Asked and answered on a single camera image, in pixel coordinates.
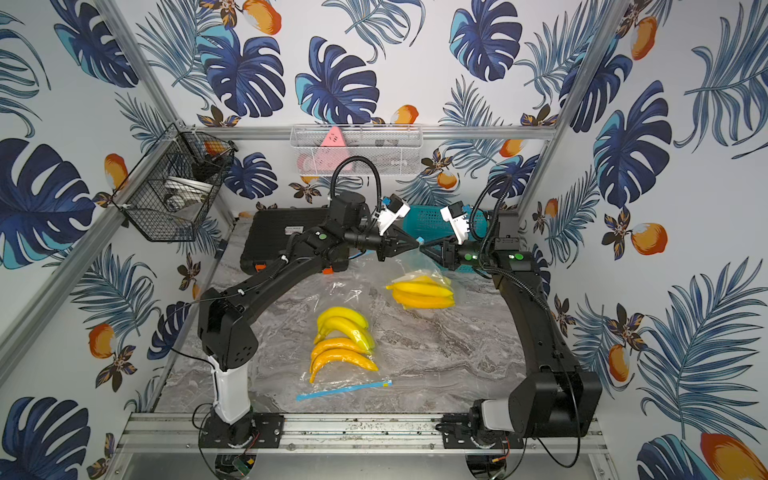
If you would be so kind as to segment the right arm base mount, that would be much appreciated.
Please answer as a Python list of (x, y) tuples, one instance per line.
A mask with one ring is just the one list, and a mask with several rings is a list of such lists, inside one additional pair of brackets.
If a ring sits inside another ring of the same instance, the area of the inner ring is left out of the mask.
[(476, 413), (448, 413), (441, 417), (435, 429), (442, 436), (445, 449), (504, 450), (504, 431), (487, 430)]

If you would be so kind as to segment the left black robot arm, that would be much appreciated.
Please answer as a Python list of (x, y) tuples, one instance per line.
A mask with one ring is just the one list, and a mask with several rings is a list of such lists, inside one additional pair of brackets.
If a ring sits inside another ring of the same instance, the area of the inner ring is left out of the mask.
[[(355, 163), (368, 166), (373, 174), (376, 207), (371, 211), (363, 195), (336, 191), (342, 170)], [(346, 270), (353, 250), (373, 251), (383, 261), (419, 246), (396, 225), (407, 215), (409, 205), (396, 195), (383, 203), (381, 177), (372, 160), (359, 155), (343, 160), (333, 171), (329, 195), (325, 220), (292, 235), (280, 256), (264, 270), (222, 292), (210, 288), (201, 297), (197, 335), (212, 364), (215, 418), (227, 426), (252, 417), (248, 363), (258, 341), (251, 325), (272, 303), (327, 268)]]

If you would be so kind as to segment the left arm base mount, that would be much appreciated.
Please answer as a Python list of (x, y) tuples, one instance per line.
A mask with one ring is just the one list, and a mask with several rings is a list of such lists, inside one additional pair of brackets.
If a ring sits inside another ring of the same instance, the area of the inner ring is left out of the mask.
[(204, 421), (199, 444), (202, 448), (267, 448), (280, 445), (285, 417), (276, 413), (247, 413), (233, 424), (226, 423), (216, 412)]

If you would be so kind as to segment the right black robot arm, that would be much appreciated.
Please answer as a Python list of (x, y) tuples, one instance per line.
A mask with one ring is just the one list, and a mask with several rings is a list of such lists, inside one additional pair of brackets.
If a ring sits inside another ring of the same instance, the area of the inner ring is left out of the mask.
[(589, 429), (602, 387), (585, 370), (555, 326), (546, 302), (536, 256), (522, 248), (519, 216), (496, 205), (484, 235), (474, 230), (475, 214), (461, 202), (440, 211), (452, 234), (427, 241), (420, 250), (445, 269), (462, 265), (487, 275), (504, 299), (523, 349), (526, 374), (501, 399), (474, 402), (469, 429), (476, 435), (511, 433), (524, 438), (582, 438)]

